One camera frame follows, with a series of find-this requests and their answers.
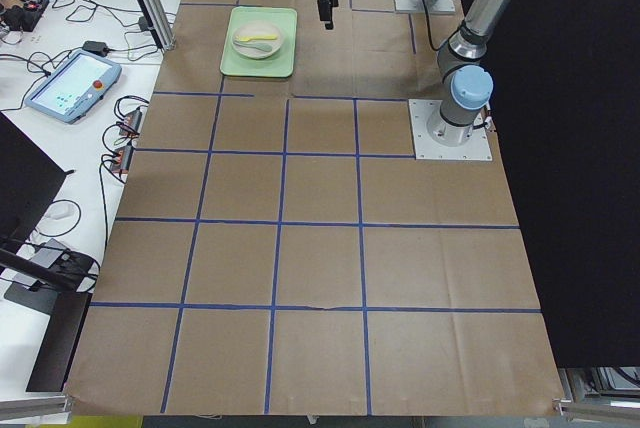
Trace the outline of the yellow plastic fork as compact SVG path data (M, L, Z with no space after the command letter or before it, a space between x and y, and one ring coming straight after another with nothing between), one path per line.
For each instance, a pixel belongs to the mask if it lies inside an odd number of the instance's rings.
M233 41L239 43L249 43L252 41L275 41L279 36L274 34L258 34L250 36L234 36Z

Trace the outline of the white round plate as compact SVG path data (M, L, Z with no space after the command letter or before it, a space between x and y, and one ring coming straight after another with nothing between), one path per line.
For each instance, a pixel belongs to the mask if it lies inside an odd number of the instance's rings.
M284 33L273 23L251 21L241 25L231 35L232 48L250 59L265 59L284 45Z

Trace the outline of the teal plastic spoon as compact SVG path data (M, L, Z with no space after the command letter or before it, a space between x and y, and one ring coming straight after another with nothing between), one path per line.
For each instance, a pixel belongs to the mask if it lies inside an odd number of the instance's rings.
M233 48L241 55L249 58L266 58L274 52L274 48L264 43L234 43Z

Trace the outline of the mint green plastic tray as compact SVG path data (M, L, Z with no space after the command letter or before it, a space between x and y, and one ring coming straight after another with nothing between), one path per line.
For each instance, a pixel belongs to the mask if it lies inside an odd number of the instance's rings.
M237 53L231 44L231 35L241 25L251 21L267 21L276 25L285 35L280 50L265 59L250 59ZM298 14L292 8L235 7L231 11L220 71L226 76L287 78L293 73Z

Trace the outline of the black power adapter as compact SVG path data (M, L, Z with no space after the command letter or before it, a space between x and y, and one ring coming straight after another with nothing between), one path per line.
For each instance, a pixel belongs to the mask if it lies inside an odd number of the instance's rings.
M110 49L105 42L87 40L83 43L82 49L88 53L95 54L100 57L106 57Z

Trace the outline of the near teach pendant tablet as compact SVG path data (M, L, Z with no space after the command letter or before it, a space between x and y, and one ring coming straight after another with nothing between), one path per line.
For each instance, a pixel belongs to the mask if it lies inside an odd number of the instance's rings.
M104 97L121 73L119 63L78 49L29 94L25 105L72 124Z

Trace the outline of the black monitor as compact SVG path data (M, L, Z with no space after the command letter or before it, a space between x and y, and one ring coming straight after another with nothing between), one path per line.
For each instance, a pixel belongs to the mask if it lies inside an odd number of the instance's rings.
M43 218L67 173L6 116L1 117L1 269L17 273L4 298L51 314L59 295L76 292L97 262L55 240L18 251Z

